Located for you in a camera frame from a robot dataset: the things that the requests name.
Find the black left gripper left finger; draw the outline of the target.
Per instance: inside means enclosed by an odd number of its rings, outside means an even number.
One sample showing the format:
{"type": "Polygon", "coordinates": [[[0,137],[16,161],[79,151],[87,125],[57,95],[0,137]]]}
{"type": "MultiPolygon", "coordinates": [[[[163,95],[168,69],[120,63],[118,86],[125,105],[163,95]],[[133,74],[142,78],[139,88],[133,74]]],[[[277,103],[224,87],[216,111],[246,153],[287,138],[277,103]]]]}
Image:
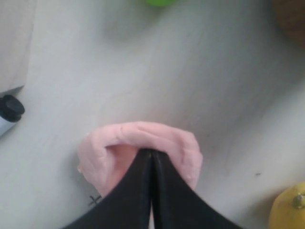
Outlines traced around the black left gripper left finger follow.
{"type": "Polygon", "coordinates": [[[147,229],[150,221],[151,150],[141,149],[116,187],[66,229],[147,229]]]}

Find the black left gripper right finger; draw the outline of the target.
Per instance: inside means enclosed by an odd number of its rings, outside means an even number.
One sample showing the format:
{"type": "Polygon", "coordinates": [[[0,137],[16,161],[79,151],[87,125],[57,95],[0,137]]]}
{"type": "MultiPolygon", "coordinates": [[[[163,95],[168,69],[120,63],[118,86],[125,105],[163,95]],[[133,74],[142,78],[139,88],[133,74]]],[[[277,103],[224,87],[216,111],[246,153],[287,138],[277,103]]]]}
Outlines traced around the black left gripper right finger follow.
{"type": "Polygon", "coordinates": [[[182,179],[169,157],[152,152],[151,200],[156,229],[239,229],[204,202],[182,179]]]}

